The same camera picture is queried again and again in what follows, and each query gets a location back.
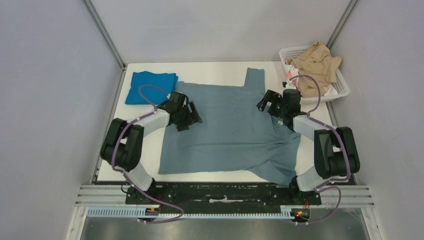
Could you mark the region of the grey-blue t-shirt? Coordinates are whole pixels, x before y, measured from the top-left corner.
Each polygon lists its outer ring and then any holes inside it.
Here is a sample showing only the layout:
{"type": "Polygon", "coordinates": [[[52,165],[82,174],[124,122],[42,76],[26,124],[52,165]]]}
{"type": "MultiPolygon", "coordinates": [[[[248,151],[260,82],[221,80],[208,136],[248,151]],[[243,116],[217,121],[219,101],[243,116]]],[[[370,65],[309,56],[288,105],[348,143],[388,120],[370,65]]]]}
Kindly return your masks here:
{"type": "Polygon", "coordinates": [[[202,122],[184,131],[165,129],[159,174],[244,170],[272,183],[290,183],[301,137],[258,110],[264,70],[248,68],[243,86],[178,82],[176,89],[194,102],[202,122]]]}

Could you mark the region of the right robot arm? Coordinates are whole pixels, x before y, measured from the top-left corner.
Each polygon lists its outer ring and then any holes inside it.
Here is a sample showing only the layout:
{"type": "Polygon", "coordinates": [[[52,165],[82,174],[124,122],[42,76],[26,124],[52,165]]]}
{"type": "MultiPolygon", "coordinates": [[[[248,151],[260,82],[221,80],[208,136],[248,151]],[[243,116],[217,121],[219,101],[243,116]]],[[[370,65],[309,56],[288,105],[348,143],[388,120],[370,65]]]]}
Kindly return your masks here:
{"type": "Polygon", "coordinates": [[[293,132],[313,142],[313,166],[292,178],[289,199],[302,204],[309,192],[320,193],[334,183],[347,183],[360,170],[361,163],[351,128],[328,125],[301,110],[301,94],[296,89],[282,93],[267,90],[256,105],[259,111],[267,111],[281,120],[293,132]]]}

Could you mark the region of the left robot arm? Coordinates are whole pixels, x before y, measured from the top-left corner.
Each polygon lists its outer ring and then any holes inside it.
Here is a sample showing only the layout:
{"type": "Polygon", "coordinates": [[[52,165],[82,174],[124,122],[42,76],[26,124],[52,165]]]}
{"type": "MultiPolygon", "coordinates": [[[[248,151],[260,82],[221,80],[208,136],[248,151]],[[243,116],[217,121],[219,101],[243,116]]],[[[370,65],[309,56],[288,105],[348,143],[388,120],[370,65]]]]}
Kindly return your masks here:
{"type": "Polygon", "coordinates": [[[189,130],[191,125],[202,121],[195,103],[187,95],[173,91],[166,101],[154,105],[153,110],[142,116],[131,121],[113,119],[103,140],[100,157],[138,190],[137,197],[144,204],[152,204],[157,191],[151,187],[153,177],[141,164],[144,137],[170,125],[175,125],[179,132],[189,130]]]}

